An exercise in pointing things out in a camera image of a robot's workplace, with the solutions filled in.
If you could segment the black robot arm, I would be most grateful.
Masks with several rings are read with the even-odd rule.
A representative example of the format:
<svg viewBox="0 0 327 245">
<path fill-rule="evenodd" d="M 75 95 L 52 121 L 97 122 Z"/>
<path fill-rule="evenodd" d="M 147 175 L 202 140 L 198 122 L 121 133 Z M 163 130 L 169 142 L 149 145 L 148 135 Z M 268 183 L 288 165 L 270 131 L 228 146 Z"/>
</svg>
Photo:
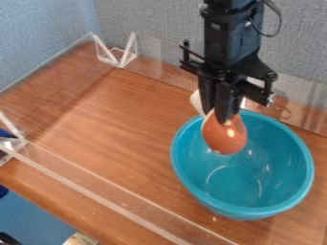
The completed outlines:
<svg viewBox="0 0 327 245">
<path fill-rule="evenodd" d="M 258 57 L 264 9 L 279 8 L 271 0 L 203 0 L 204 53 L 184 41 L 180 68 L 198 76 L 200 105 L 226 122 L 239 113 L 242 100 L 267 106 L 274 101 L 278 73 Z"/>
</svg>

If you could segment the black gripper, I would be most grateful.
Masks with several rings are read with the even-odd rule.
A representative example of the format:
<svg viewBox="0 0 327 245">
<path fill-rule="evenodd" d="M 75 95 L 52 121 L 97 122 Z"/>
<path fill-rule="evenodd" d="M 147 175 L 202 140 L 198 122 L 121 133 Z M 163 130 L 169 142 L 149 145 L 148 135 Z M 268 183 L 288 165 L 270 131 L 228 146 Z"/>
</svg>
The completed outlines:
<svg viewBox="0 0 327 245">
<path fill-rule="evenodd" d="M 191 48 L 188 39 L 180 67 L 198 76 L 198 89 L 204 114 L 215 107 L 219 123 L 226 123 L 240 110 L 243 98 L 268 106 L 274 101 L 272 84 L 276 72 L 259 59 L 262 20 L 215 23 L 204 21 L 204 54 Z"/>
</svg>

